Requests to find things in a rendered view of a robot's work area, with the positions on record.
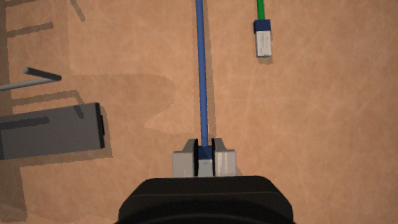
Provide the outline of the white and navy cable plug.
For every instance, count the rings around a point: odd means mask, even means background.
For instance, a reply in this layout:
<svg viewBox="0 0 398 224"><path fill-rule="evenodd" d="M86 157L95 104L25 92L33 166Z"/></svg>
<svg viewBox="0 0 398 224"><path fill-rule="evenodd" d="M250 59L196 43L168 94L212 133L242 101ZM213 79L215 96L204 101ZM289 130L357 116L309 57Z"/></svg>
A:
<svg viewBox="0 0 398 224"><path fill-rule="evenodd" d="M270 19L255 20L253 23L255 34L256 57L271 56Z"/></svg>

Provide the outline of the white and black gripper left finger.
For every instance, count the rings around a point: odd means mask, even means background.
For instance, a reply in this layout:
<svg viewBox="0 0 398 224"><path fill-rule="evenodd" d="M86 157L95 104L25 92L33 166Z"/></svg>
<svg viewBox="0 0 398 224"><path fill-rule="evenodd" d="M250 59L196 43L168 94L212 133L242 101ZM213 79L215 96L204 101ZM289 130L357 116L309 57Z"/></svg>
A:
<svg viewBox="0 0 398 224"><path fill-rule="evenodd" d="M188 139L182 151L172 153L173 178L198 177L198 139Z"/></svg>

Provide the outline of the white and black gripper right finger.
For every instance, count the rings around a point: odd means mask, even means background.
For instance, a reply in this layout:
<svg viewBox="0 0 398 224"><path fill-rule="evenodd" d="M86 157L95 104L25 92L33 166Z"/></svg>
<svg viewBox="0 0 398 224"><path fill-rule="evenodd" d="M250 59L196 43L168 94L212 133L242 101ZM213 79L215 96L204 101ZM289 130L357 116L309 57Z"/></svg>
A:
<svg viewBox="0 0 398 224"><path fill-rule="evenodd" d="M237 176L236 151L226 149L221 138L212 138L213 176Z"/></svg>

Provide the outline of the green cable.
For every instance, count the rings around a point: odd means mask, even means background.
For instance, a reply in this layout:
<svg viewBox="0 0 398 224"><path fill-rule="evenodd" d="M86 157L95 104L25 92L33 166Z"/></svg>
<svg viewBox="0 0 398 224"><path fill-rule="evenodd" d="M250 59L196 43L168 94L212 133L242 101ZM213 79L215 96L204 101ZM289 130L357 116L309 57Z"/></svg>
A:
<svg viewBox="0 0 398 224"><path fill-rule="evenodd" d="M257 0L257 13L258 13L258 20L265 19L263 0Z"/></svg>

